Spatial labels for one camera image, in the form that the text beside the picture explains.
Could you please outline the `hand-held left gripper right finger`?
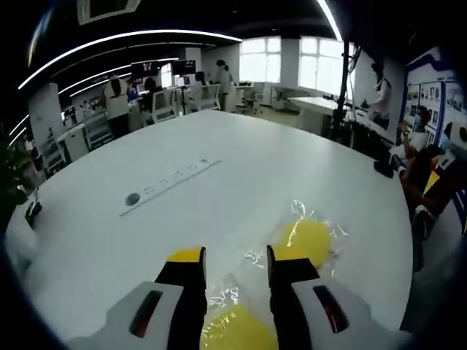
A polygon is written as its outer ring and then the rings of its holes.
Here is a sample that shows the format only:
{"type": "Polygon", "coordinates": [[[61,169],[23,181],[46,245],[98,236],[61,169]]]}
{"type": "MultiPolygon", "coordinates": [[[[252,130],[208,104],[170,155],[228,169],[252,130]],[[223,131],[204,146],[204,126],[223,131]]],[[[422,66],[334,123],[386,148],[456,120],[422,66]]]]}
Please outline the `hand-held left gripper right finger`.
{"type": "Polygon", "coordinates": [[[280,349],[402,349],[409,334],[387,330],[369,305],[333,278],[322,278],[296,248],[266,247],[267,275],[280,349]]]}

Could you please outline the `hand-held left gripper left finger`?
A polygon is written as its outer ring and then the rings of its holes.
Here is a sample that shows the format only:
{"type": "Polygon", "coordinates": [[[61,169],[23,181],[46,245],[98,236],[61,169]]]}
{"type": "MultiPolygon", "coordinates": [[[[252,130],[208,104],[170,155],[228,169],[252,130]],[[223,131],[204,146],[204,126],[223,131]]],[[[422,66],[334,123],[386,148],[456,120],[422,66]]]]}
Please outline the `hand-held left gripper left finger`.
{"type": "Polygon", "coordinates": [[[175,252],[155,281],[111,307],[103,327],[68,342],[69,349],[199,349],[207,313],[206,248],[175,252]]]}

